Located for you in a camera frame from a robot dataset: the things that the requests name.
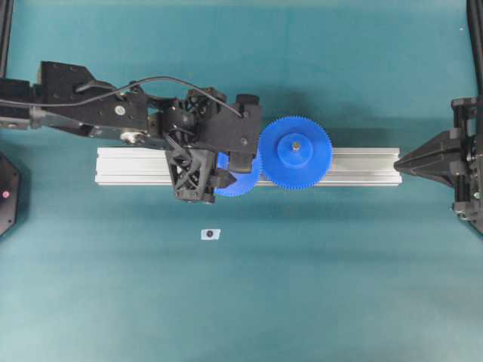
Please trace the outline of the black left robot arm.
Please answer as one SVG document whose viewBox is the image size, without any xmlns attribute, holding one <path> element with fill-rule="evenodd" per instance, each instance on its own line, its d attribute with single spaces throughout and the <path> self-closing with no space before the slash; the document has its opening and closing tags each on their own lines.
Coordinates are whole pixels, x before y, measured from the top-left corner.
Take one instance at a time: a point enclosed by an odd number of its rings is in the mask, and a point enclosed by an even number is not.
<svg viewBox="0 0 483 362">
<path fill-rule="evenodd" d="M 176 198 L 214 203 L 214 191 L 235 182 L 217 167 L 218 151 L 196 148 L 201 125 L 220 110 L 224 96 L 169 76 L 132 81 L 124 87 L 97 80 L 87 68 L 41 62 L 35 84 L 1 79 L 1 127 L 49 127 L 79 137 L 120 140 L 163 150 Z"/>
</svg>

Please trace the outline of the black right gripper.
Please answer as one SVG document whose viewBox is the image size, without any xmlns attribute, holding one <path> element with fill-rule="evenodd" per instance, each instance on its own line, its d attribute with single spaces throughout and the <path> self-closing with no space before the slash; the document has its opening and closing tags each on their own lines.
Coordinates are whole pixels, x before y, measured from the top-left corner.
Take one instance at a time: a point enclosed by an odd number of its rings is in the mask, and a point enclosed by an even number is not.
<svg viewBox="0 0 483 362">
<path fill-rule="evenodd" d="M 451 152 L 453 140 L 446 130 L 394 163 L 399 173 L 454 186 L 453 211 L 474 229 L 482 227 L 482 97 L 460 98 L 451 102 L 454 128 L 462 164 L 450 173 L 443 161 Z"/>
</svg>

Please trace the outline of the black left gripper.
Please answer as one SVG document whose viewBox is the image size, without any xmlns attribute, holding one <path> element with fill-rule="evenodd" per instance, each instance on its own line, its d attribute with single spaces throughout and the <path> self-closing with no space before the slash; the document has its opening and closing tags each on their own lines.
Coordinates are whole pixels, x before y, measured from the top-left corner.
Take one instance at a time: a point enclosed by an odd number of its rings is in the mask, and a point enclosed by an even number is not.
<svg viewBox="0 0 483 362">
<path fill-rule="evenodd" d="M 199 124 L 209 115 L 219 112 L 222 106 L 191 88 L 184 99 L 149 95 L 148 108 L 154 110 L 147 121 L 150 147 L 169 149 L 171 145 L 166 137 L 182 146 L 196 141 Z M 178 200 L 213 204 L 214 188 L 227 188 L 235 183 L 235 177 L 228 170 L 215 169 L 215 152 L 182 149 L 166 151 L 165 156 Z"/>
</svg>

